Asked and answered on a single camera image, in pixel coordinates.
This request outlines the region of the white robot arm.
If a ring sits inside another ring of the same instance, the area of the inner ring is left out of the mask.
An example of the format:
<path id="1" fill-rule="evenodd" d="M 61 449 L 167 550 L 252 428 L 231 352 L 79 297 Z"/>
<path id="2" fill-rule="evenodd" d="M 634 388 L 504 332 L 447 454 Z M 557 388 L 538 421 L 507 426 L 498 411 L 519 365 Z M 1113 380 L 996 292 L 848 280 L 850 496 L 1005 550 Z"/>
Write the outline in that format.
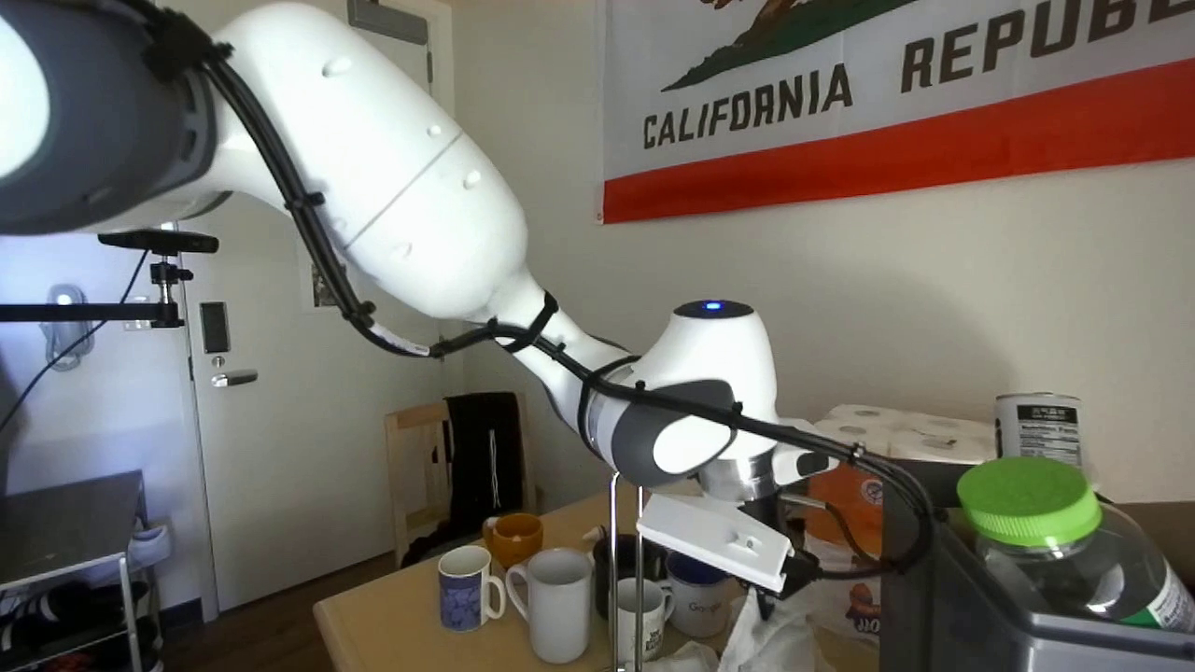
<path id="1" fill-rule="evenodd" d="M 839 449 L 777 419 L 761 318 L 681 307 L 631 355 L 528 270 L 528 217 L 465 125 L 344 17 L 259 3 L 208 34 L 152 0 L 0 0 L 0 232 L 146 232 L 242 194 L 315 261 L 504 348 L 634 484 L 792 484 Z"/>

